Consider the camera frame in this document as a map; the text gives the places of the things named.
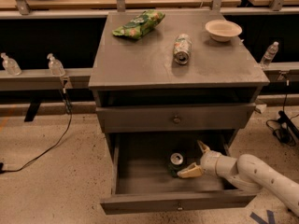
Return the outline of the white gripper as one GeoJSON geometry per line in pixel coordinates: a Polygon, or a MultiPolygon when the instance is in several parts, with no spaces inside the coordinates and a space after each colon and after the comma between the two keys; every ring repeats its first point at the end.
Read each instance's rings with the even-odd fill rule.
{"type": "Polygon", "coordinates": [[[210,151],[209,146],[201,140],[198,140],[197,144],[203,153],[200,159],[201,166],[193,162],[188,167],[178,171],[178,177],[194,178],[202,176],[204,173],[215,176],[229,176],[231,174],[236,164],[236,158],[224,156],[220,152],[210,151]]]}

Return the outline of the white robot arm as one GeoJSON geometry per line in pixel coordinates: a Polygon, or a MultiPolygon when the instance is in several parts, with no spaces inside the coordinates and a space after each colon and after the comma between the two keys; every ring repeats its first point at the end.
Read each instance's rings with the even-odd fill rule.
{"type": "Polygon", "coordinates": [[[222,155],[197,141],[203,155],[196,162],[178,171],[180,178],[198,177],[203,174],[219,176],[234,187],[259,192],[268,189],[299,217],[299,184],[274,170],[267,163],[250,154],[238,158],[222,155]]]}

